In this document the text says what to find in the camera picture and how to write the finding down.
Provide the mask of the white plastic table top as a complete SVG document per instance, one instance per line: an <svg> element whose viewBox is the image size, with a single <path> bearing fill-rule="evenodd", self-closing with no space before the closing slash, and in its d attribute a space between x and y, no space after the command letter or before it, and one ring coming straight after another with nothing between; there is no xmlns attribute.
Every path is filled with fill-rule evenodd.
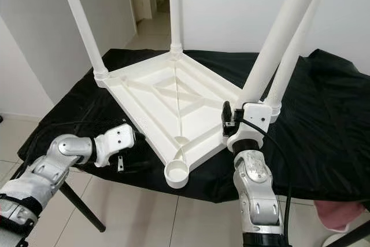
<svg viewBox="0 0 370 247"><path fill-rule="evenodd" d="M108 71L104 88L146 136L171 188L185 187L194 168L227 148L222 107L241 90L226 78L171 52Z"/></svg>

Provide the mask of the white plastic table leg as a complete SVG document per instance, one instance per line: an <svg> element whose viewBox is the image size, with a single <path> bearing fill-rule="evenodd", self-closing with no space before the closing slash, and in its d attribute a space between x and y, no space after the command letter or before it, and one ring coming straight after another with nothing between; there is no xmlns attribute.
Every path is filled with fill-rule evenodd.
<svg viewBox="0 0 370 247"><path fill-rule="evenodd" d="M75 19L77 30L79 30L84 43L84 48L90 59L95 83L98 87L104 88L104 81L109 78L109 71L103 64L103 59L95 41L93 31L91 30L89 20L85 14L84 6L82 6L81 0L67 0L67 2L71 9L72 17Z"/></svg>
<svg viewBox="0 0 370 247"><path fill-rule="evenodd" d="M182 55L182 0L169 0L170 7L170 52L172 57L178 58Z"/></svg>
<svg viewBox="0 0 370 247"><path fill-rule="evenodd" d="M269 89L269 94L264 99L264 104L272 108L271 123L274 123L281 113L282 99L294 69L298 64L299 52L305 44L309 28L312 26L312 21L320 1L312 0L309 4L293 38L291 38L286 48L285 54L280 60L275 77L272 80L271 88Z"/></svg>
<svg viewBox="0 0 370 247"><path fill-rule="evenodd" d="M237 107L261 99L312 0L284 0L240 92Z"/></svg>

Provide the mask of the brown floor mat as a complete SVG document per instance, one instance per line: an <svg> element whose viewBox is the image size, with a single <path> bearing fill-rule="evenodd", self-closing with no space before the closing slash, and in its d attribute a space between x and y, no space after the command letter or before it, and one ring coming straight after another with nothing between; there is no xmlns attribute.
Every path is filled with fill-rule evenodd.
<svg viewBox="0 0 370 247"><path fill-rule="evenodd" d="M155 13L169 13L170 12L170 1L169 0L161 0L157 1L155 5L154 12Z"/></svg>

